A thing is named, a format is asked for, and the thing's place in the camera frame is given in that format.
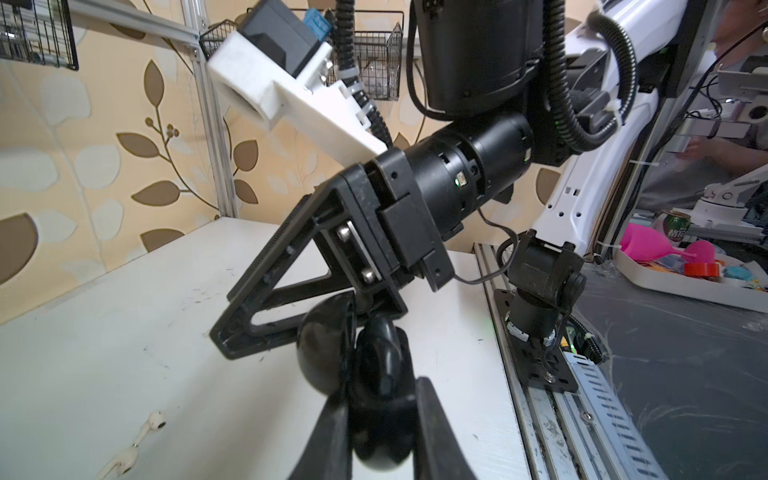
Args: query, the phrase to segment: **screw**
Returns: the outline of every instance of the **screw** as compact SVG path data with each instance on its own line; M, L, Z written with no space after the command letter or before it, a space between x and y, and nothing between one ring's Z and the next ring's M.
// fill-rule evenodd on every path
M339 240L341 240L342 242L348 242L349 241L349 237L352 236L352 231L349 229L348 226L342 225L336 231L336 235L339 236Z
M370 268L364 268L360 273L362 274L362 279L366 284L370 285L376 281L376 276L373 274L373 270Z

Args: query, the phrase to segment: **white tabletop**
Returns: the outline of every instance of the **white tabletop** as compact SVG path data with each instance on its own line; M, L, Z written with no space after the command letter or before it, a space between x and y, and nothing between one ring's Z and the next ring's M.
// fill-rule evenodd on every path
M226 360L208 331L276 227L220 219L0 326L0 478L95 477L150 412L167 426L124 478L282 480L325 397L294 346ZM464 278L472 255L451 252ZM286 281L325 272L307 250ZM530 478L480 286L402 291L417 376L428 376L478 478ZM380 478L358 461L354 478ZM411 478L409 460L384 478Z

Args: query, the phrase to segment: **red tape roll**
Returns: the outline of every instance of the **red tape roll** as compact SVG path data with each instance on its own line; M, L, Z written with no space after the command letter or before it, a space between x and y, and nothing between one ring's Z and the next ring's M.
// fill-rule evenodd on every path
M718 263L686 263L685 276L720 276Z

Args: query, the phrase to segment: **white wireless earbud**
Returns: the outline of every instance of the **white wireless earbud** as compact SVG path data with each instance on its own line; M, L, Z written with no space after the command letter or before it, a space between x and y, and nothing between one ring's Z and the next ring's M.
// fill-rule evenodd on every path
M96 480L102 480L107 478L110 472L117 470L118 475L123 475L136 465L136 460L139 458L139 448L137 446L130 446L126 449L120 450L114 454L112 460L106 464L101 471L96 475Z
M144 437L147 436L150 430L154 430L156 432L157 430L160 430L163 427L165 427L165 415L163 415L162 412L150 413L147 421L141 426L139 435L134 440L134 446L138 447L141 441L144 440Z
M114 454L112 460L106 464L101 471L96 475L96 480L104 480L107 475L113 470L118 475L123 475L136 465L136 460L139 458L139 444L144 437L147 436L150 430L157 431L165 427L165 415L162 412L152 412L149 414L149 418L141 426L139 435L134 440L133 444L126 449L122 449Z

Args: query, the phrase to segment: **green can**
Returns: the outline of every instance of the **green can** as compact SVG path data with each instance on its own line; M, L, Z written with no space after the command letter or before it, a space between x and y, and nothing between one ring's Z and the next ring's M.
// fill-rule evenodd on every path
M690 228L690 215L675 210L662 210L651 225L666 236L673 246L680 245Z

